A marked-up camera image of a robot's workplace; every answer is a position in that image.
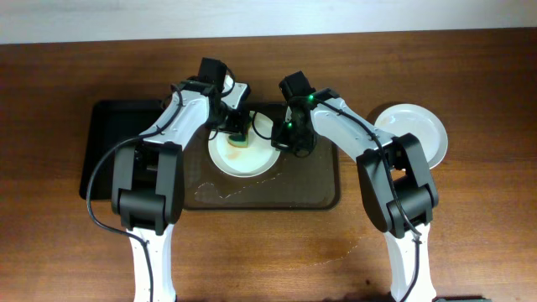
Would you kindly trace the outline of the green yellow sponge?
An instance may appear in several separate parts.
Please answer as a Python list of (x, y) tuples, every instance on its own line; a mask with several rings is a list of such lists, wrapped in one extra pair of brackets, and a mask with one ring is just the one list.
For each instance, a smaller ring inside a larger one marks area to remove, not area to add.
[(227, 142), (235, 148), (247, 148), (249, 146), (249, 131), (252, 126), (252, 118), (248, 118), (244, 132), (229, 134)]

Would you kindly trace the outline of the white plate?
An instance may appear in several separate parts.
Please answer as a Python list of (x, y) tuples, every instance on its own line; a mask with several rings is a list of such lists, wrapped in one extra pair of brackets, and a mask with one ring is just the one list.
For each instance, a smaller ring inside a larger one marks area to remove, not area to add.
[(374, 125), (377, 128), (402, 136), (415, 135), (422, 146), (430, 169), (438, 166), (448, 149), (448, 136), (441, 120), (428, 109), (414, 104), (398, 104), (382, 111)]
[(258, 112), (248, 127), (246, 147), (233, 145), (229, 134), (219, 132), (207, 143), (213, 164), (223, 173), (238, 178), (251, 178), (267, 172), (280, 156), (280, 151), (267, 139), (273, 125), (270, 118)]

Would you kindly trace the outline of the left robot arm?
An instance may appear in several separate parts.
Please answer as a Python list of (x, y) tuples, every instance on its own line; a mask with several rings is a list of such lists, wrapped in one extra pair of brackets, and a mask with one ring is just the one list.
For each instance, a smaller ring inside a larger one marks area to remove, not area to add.
[(112, 210), (131, 243), (135, 300), (176, 300), (171, 239), (185, 201), (184, 151), (203, 126), (233, 133), (249, 93), (231, 75), (182, 81), (148, 129), (114, 147)]

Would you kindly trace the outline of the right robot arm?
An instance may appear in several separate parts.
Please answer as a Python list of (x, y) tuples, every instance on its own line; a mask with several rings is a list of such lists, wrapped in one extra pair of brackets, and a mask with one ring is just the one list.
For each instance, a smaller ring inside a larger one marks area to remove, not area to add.
[(386, 241), (395, 301), (433, 301), (428, 237), (438, 191), (419, 139), (374, 127), (340, 97), (291, 96), (272, 131), (274, 147), (309, 151), (322, 136), (354, 160), (364, 210)]

